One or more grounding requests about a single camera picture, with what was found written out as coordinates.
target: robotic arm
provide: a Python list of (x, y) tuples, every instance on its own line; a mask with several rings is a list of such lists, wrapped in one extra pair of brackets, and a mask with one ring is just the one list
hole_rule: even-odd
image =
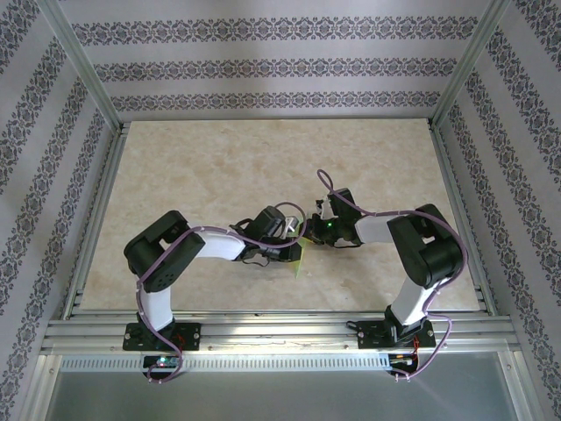
[[(429, 296), (461, 268), (459, 244), (441, 225), (418, 215), (363, 216), (348, 189), (340, 189), (316, 201), (317, 213), (307, 224), (304, 237), (318, 245), (360, 247), (375, 242), (394, 242), (407, 278), (395, 301), (386, 308), (383, 329), (371, 332), (373, 342), (396, 346), (410, 342), (427, 321), (423, 308)], [(433, 204), (417, 211), (446, 220)]]
[[(248, 218), (231, 225), (240, 237), (260, 242), (261, 246), (221, 232), (189, 234), (143, 282), (140, 302), (149, 324), (161, 331), (173, 323), (171, 286), (195, 258), (214, 257), (248, 263), (259, 254), (267, 264), (269, 261), (299, 260), (302, 255), (299, 244), (279, 248), (292, 242), (288, 235), (295, 231), (297, 224), (296, 217), (285, 218), (280, 210), (267, 206), (255, 219)], [(161, 243), (172, 244), (189, 229), (179, 211), (169, 211), (124, 248), (129, 269), (136, 276), (142, 276), (164, 253)]]

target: enclosure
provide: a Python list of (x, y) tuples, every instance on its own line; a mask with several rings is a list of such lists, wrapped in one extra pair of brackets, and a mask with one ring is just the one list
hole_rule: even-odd
[[(2, 0), (2, 419), (171, 417), (181, 400), (197, 419), (561, 419), (559, 7)], [(223, 226), (309, 207), (317, 167), (368, 209), (432, 200), (458, 229), (469, 273), (435, 302), (454, 328), (434, 366), (391, 389), (384, 350), (345, 328), (383, 317), (397, 254), (329, 267), (309, 247), (297, 277), (194, 268), (173, 305), (200, 351), (148, 385), (123, 350), (122, 245), (173, 207)]]

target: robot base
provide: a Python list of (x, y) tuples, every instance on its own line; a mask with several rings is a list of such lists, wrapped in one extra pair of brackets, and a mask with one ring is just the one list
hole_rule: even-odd
[[(198, 351), (201, 337), (201, 324), (172, 322), (159, 331), (182, 351)], [(129, 323), (123, 340), (124, 351), (173, 351), (156, 338), (142, 322)]]
[(412, 348), (415, 337), (419, 341), (420, 348), (434, 348), (437, 345), (432, 323), (429, 320), (424, 320), (418, 330), (397, 342), (389, 334), (386, 320), (347, 322), (347, 327), (357, 333), (359, 349)]

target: wall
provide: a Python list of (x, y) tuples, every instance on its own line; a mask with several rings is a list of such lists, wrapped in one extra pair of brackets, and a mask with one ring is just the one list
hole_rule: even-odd
[(124, 121), (428, 117), (487, 0), (60, 2)]
[(0, 0), (0, 420), (17, 418), (112, 139), (32, 0)]
[(510, 4), (441, 131), (546, 419), (561, 419), (559, 4)]

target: aluminum frame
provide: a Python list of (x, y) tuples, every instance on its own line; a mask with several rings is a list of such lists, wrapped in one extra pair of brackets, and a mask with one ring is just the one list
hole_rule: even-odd
[(57, 39), (64, 47), (64, 51), (68, 54), (72, 64), (74, 64), (88, 92), (94, 97), (97, 107), (110, 125), (111, 130), (117, 132), (123, 122), (118, 116), (107, 90), (105, 90), (102, 81), (84, 52), (82, 44), (80, 44), (76, 37), (71, 24), (67, 21), (58, 1), (37, 0), (37, 5), (43, 12), (43, 16), (45, 16), (49, 25), (53, 28)]
[[(499, 354), (518, 417), (540, 421), (543, 419), (543, 413), (514, 327), (509, 317), (496, 316), (498, 313), (479, 255), (476, 253), (477, 248), (467, 224), (458, 186), (453, 179), (450, 163), (445, 157), (442, 139), (440, 139), (438, 130), (434, 130), (444, 121), (446, 112), (453, 104), (465, 78), (469, 75), (508, 4), (509, 0), (490, 1), (430, 119), (431, 136), (443, 173), (444, 184), (459, 233), (466, 241), (470, 251), (470, 269), (475, 281), (474, 288), (484, 307), (482, 311), (448, 313), (455, 324), (442, 352)], [(132, 354), (123, 351), (122, 341), (126, 323), (136, 321), (133, 311), (80, 310), (82, 290), (96, 248), (113, 182), (117, 175), (130, 123), (121, 126), (121, 121), (110, 103), (107, 92), (99, 82), (87, 55), (72, 33), (58, 4), (54, 0), (40, 0), (39, 6), (119, 138), (112, 146), (110, 164), (102, 175), (102, 187), (96, 198), (92, 224), (86, 233), (85, 245), (75, 276), (71, 281), (62, 320), (53, 320), (46, 330), (40, 356), (33, 373), (32, 386), (21, 413), (20, 419), (25, 421), (45, 418), (60, 365), (66, 355), (99, 355), (106, 359), (111, 356), (116, 358), (119, 355)], [(176, 311), (174, 314), (180, 321), (202, 323), (201, 351), (197, 353), (206, 354), (209, 357), (248, 353), (355, 355), (384, 351), (358, 350), (354, 332), (349, 332), (344, 325), (347, 320), (381, 319), (383, 318), (381, 312), (270, 311), (254, 314), (246, 311), (199, 311), (197, 313)], [(440, 340), (444, 334), (445, 324), (440, 321), (433, 323), (436, 339)]]
[(486, 43), (491, 38), (491, 35), (493, 35), (495, 28), (499, 24), (509, 4), (510, 0), (491, 0), (483, 12), (430, 118), (430, 120), (434, 122), (435, 127), (440, 127), (444, 122), (446, 113), (448, 113), (448, 110), (454, 104), (456, 96), (458, 96), (459, 91), (462, 89), (462, 86), (464, 86), (465, 80), (472, 72), (475, 62), (479, 58), (483, 48), (485, 48)]

